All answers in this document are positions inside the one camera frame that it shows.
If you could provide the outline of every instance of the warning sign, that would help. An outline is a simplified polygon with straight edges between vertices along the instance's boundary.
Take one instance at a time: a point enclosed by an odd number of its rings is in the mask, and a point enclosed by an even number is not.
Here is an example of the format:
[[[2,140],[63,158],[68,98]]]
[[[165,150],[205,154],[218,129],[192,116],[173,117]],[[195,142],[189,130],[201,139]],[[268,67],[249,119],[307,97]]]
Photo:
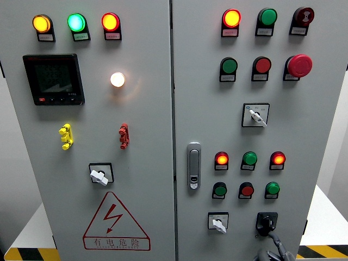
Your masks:
[[[107,192],[83,235],[85,249],[149,251],[150,238],[126,206]]]

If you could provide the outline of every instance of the white indicator light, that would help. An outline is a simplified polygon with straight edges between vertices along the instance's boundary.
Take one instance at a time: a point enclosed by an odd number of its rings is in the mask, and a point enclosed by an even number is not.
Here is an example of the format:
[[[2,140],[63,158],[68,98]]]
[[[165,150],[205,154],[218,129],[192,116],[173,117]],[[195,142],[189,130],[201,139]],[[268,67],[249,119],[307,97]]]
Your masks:
[[[110,78],[111,84],[114,87],[122,87],[125,83],[125,80],[126,78],[122,72],[115,72],[113,75],[111,75]]]

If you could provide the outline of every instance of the red push button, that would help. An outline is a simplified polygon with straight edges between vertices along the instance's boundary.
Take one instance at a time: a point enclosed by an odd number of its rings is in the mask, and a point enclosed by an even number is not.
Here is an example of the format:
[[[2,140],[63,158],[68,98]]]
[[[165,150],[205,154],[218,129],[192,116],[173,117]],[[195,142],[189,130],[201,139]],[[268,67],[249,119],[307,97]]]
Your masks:
[[[310,73],[313,63],[312,59],[305,54],[298,54],[288,62],[288,71],[294,77],[304,77]]]
[[[266,73],[271,69],[271,61],[268,58],[261,58],[256,62],[256,71]]]

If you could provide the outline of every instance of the digital power meter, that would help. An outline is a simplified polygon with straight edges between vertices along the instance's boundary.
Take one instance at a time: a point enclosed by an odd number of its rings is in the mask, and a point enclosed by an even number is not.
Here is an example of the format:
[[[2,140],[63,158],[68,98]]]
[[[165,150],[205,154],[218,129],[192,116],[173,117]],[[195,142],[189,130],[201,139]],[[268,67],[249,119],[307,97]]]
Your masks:
[[[76,54],[24,55],[24,66],[35,105],[82,105]]]

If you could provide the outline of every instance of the illuminated indicator light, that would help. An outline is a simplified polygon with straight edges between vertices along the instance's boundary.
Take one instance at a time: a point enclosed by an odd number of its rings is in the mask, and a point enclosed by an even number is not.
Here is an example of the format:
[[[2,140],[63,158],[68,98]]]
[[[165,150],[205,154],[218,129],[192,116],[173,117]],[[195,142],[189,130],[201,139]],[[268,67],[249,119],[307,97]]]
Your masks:
[[[224,165],[224,164],[226,164],[228,162],[228,159],[227,159],[227,157],[225,155],[222,155],[222,156],[219,156],[216,161],[220,165]]]
[[[67,24],[72,31],[81,32],[86,26],[86,20],[80,14],[72,14],[68,17]]]
[[[271,195],[278,194],[280,189],[281,188],[279,187],[279,184],[277,182],[270,182],[266,186],[266,191]]]
[[[266,73],[271,69],[271,61],[267,58],[261,58],[256,62],[255,67],[259,73]]]
[[[243,155],[243,161],[247,165],[254,165],[257,162],[257,156],[254,152],[247,152]]]
[[[260,22],[265,26],[270,26],[277,21],[277,12],[274,9],[265,9],[260,15]]]
[[[233,73],[237,69],[237,62],[232,59],[228,59],[223,62],[222,69],[225,73]]]
[[[295,11],[294,16],[300,26],[309,26],[314,19],[314,11],[310,7],[300,7]]]
[[[310,73],[313,67],[312,59],[305,54],[298,54],[288,62],[288,71],[294,77],[304,77]]]
[[[120,25],[119,17],[114,13],[106,13],[102,17],[102,25],[106,31],[115,31]]]
[[[253,187],[245,187],[241,190],[241,193],[243,196],[251,196],[254,193],[254,188]]]
[[[275,152],[272,154],[271,160],[276,165],[282,165],[282,164],[284,164],[286,157],[285,157],[284,153],[278,151],[278,152]]]
[[[36,15],[33,18],[33,27],[39,33],[46,33],[51,28],[51,22],[49,21],[49,18],[45,15]]]
[[[223,23],[230,28],[234,28],[239,25],[241,20],[241,14],[238,10],[228,9],[223,14]]]
[[[126,81],[122,72],[115,72],[110,78],[111,84],[115,87],[122,87]]]
[[[218,163],[219,165],[225,165],[228,163],[228,155],[226,152],[218,152],[215,155],[215,161],[216,163]]]

